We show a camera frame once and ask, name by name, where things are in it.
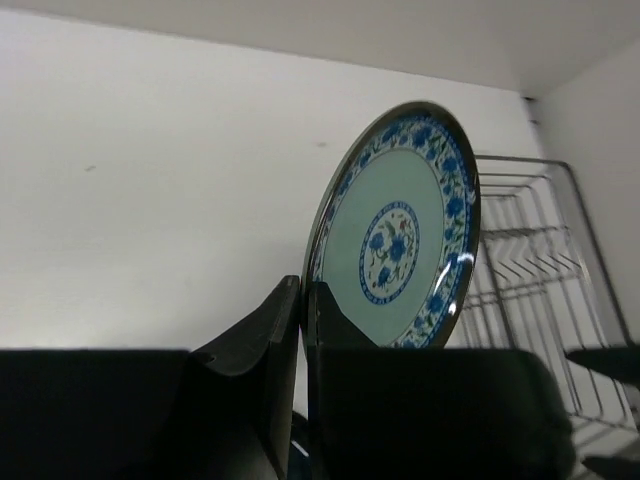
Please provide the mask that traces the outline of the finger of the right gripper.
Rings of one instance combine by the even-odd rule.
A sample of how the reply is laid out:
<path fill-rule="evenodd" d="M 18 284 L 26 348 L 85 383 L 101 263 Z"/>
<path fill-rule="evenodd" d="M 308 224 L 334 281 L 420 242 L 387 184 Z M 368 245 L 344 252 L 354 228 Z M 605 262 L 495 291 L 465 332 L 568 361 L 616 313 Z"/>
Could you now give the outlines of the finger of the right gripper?
<path fill-rule="evenodd" d="M 566 358 L 623 384 L 638 385 L 640 379 L 639 346 L 586 348 L 569 351 Z"/>
<path fill-rule="evenodd" d="M 606 480 L 640 480 L 640 463 L 616 457 L 589 456 L 584 466 Z"/>

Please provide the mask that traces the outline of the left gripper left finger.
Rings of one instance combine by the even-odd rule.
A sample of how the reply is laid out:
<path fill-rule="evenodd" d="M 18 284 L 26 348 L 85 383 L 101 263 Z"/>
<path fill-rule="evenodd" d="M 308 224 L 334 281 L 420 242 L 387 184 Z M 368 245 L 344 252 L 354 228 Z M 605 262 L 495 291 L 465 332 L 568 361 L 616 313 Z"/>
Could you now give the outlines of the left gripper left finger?
<path fill-rule="evenodd" d="M 283 277 L 249 315 L 199 348 L 207 375 L 194 409 L 206 479 L 287 476 L 300 278 Z"/>

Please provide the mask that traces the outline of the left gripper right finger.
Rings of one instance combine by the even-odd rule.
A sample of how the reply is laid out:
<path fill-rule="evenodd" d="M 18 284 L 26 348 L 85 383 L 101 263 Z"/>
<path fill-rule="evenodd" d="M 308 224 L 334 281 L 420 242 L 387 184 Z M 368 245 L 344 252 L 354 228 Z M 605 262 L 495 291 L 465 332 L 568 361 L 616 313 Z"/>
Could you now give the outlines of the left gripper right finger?
<path fill-rule="evenodd" d="M 377 416 L 371 342 L 341 311 L 324 282 L 307 295 L 309 437 L 315 479 L 378 479 Z"/>

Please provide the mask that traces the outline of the blue floral ceramic plate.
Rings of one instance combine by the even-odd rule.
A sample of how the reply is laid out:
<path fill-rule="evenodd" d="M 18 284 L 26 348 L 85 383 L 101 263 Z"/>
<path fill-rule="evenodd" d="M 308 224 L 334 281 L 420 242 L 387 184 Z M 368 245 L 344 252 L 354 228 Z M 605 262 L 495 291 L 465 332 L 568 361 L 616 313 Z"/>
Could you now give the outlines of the blue floral ceramic plate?
<path fill-rule="evenodd" d="M 325 283 L 373 344 L 444 346 L 480 239 L 477 162 L 457 119 L 428 101 L 395 106 L 356 139 L 318 207 L 303 284 Z"/>

